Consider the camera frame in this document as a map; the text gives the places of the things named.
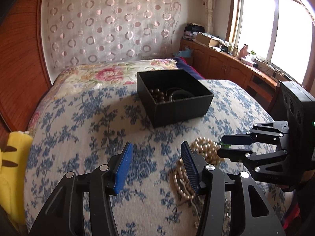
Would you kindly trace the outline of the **green jade pendant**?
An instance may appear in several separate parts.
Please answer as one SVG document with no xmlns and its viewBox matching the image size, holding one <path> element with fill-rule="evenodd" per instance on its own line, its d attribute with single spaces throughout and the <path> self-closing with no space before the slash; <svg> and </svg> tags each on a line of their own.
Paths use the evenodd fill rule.
<svg viewBox="0 0 315 236">
<path fill-rule="evenodd" d="M 230 148 L 231 145 L 223 143 L 223 142 L 220 142 L 220 146 L 221 146 L 221 148 Z"/>
</svg>

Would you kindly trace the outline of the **black jewelry box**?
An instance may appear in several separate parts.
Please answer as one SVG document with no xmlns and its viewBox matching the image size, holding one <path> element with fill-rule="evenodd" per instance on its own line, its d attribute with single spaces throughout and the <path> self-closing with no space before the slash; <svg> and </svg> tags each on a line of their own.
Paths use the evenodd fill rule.
<svg viewBox="0 0 315 236">
<path fill-rule="evenodd" d="M 154 128 L 204 116 L 214 97 L 182 69 L 137 73 L 137 93 Z"/>
</svg>

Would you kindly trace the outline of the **white power strip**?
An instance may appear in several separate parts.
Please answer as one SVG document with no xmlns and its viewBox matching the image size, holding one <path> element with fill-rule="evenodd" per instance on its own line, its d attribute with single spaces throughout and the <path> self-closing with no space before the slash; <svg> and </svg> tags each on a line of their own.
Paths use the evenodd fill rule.
<svg viewBox="0 0 315 236">
<path fill-rule="evenodd" d="M 257 66 L 257 69 L 259 71 L 266 74 L 270 78 L 277 79 L 277 80 L 286 80 L 284 78 L 283 73 L 281 73 L 281 71 L 279 69 L 276 69 L 272 65 L 268 65 L 267 63 L 265 63 L 259 59 L 254 59 L 254 65 Z"/>
</svg>

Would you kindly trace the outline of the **white tissue box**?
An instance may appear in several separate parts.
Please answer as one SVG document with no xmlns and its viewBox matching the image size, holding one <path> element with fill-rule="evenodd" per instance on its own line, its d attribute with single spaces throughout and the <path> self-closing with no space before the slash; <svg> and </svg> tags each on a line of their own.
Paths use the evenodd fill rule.
<svg viewBox="0 0 315 236">
<path fill-rule="evenodd" d="M 251 67 L 254 65 L 253 60 L 251 59 L 251 57 L 248 56 L 241 58 L 241 62 Z"/>
</svg>

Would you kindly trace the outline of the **pink figurine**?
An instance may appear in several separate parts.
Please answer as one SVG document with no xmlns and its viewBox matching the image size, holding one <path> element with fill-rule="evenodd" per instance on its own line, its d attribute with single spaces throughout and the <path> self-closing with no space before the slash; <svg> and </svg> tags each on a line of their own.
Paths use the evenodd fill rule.
<svg viewBox="0 0 315 236">
<path fill-rule="evenodd" d="M 245 58 L 248 54 L 249 54 L 248 45 L 244 44 L 243 48 L 239 51 L 238 58 L 239 59 Z"/>
</svg>

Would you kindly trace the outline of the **yellow plush toy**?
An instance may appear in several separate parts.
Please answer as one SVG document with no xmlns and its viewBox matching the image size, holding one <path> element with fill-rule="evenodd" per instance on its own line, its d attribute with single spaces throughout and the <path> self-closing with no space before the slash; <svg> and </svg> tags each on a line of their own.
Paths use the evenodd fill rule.
<svg viewBox="0 0 315 236">
<path fill-rule="evenodd" d="M 1 208 L 19 233 L 26 229 L 23 190 L 31 145 L 32 137 L 21 131 L 1 141 Z"/>
</svg>

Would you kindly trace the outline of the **blue floral white blanket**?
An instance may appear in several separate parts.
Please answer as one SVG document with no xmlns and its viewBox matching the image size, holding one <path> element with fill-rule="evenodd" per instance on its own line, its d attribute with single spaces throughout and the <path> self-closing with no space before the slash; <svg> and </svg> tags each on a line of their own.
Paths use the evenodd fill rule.
<svg viewBox="0 0 315 236">
<path fill-rule="evenodd" d="M 133 160 L 124 188 L 111 198 L 120 235 L 195 235 L 200 200 L 186 200 L 173 181 L 181 143 L 244 133 L 271 116 L 241 87 L 204 80 L 214 94 L 203 117 L 154 128 L 133 85 L 90 89 L 49 98 L 29 127 L 33 136 L 24 187 L 26 225 L 68 171 L 85 174 L 108 162 L 126 144 Z"/>
</svg>

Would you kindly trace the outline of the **window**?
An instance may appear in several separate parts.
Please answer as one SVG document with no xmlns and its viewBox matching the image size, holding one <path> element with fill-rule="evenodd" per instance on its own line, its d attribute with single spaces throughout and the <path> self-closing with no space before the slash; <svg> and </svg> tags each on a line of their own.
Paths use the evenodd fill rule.
<svg viewBox="0 0 315 236">
<path fill-rule="evenodd" d="M 234 42 L 275 71 L 303 83 L 309 65 L 313 27 L 298 0 L 238 0 Z"/>
</svg>

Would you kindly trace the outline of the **wooden cabinet counter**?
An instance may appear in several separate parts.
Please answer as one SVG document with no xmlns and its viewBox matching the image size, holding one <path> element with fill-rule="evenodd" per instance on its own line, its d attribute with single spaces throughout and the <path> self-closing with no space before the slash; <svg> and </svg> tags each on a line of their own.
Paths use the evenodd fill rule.
<svg viewBox="0 0 315 236">
<path fill-rule="evenodd" d="M 278 96 L 273 78 L 231 55 L 182 39 L 179 49 L 186 48 L 193 50 L 191 66 L 205 79 L 230 80 L 246 90 L 266 111 L 272 110 Z"/>
</svg>

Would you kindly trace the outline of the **black bangle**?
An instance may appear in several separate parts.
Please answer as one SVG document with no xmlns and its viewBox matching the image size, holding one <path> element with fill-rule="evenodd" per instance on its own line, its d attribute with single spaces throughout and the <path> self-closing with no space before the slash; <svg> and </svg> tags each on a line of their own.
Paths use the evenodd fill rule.
<svg viewBox="0 0 315 236">
<path fill-rule="evenodd" d="M 188 91 L 180 88 L 171 88 L 166 91 L 167 99 L 169 102 L 193 98 L 194 95 Z"/>
</svg>

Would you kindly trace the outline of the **navy blue bed sheet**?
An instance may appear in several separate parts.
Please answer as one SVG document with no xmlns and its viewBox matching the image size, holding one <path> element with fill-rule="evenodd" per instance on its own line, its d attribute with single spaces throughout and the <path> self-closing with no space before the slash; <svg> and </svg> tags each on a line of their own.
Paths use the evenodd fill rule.
<svg viewBox="0 0 315 236">
<path fill-rule="evenodd" d="M 193 76 L 195 79 L 202 80 L 205 79 L 201 74 L 199 74 L 192 66 L 187 64 L 187 60 L 183 57 L 175 57 L 172 58 L 176 62 L 176 67 L 178 69 L 185 70 L 187 73 L 189 73 L 191 76 Z"/>
</svg>

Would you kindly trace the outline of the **cardboard box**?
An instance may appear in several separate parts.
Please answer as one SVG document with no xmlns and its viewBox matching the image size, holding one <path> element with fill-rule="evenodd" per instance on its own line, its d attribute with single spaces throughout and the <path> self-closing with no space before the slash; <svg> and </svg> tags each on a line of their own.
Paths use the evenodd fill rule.
<svg viewBox="0 0 315 236">
<path fill-rule="evenodd" d="M 199 32 L 195 38 L 196 42 L 203 44 L 207 47 L 218 47 L 220 40 L 210 34 Z"/>
</svg>

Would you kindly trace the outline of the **teal cloth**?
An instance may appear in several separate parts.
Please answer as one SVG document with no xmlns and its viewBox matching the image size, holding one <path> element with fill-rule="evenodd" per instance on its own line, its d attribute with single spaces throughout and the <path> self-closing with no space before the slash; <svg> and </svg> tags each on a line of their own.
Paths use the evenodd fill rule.
<svg viewBox="0 0 315 236">
<path fill-rule="evenodd" d="M 185 47 L 184 50 L 178 51 L 173 54 L 173 57 L 175 58 L 190 58 L 192 56 L 193 49 L 190 49 L 189 47 Z"/>
</svg>

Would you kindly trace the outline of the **pile of dark clothes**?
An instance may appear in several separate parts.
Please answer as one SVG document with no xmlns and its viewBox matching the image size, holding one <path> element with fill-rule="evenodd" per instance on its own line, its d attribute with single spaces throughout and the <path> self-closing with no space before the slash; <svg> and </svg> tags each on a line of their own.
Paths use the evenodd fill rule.
<svg viewBox="0 0 315 236">
<path fill-rule="evenodd" d="M 188 23 L 184 28 L 182 39 L 192 41 L 196 38 L 199 32 L 205 32 L 205 27 L 194 23 Z"/>
</svg>

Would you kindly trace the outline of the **beige window curtain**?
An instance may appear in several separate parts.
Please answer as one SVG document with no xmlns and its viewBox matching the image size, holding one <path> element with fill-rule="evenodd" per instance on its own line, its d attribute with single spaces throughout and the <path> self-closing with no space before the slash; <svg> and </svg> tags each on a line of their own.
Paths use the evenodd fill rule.
<svg viewBox="0 0 315 236">
<path fill-rule="evenodd" d="M 205 31 L 208 34 L 214 33 L 214 9 L 216 0 L 203 0 L 204 8 L 205 8 L 205 18 L 206 18 L 206 25 Z"/>
</svg>

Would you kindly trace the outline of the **pink floral quilt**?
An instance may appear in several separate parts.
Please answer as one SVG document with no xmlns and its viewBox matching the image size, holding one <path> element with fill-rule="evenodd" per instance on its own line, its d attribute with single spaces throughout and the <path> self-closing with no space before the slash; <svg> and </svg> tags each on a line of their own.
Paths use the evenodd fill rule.
<svg viewBox="0 0 315 236">
<path fill-rule="evenodd" d="M 96 65 L 76 65 L 65 69 L 55 79 L 52 87 L 43 95 L 31 120 L 27 133 L 34 136 L 47 106 L 54 100 L 78 94 L 88 89 L 107 86 L 121 86 L 136 83 L 140 71 L 178 69 L 174 58 L 152 59 L 129 62 L 102 63 Z"/>
</svg>

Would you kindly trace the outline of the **pink circle pattern curtain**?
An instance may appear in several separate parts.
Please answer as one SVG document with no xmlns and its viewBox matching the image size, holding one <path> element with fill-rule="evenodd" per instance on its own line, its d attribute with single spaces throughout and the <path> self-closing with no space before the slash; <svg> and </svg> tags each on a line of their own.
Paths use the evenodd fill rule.
<svg viewBox="0 0 315 236">
<path fill-rule="evenodd" d="M 47 65 L 62 70 L 171 53 L 180 0 L 43 0 Z"/>
</svg>

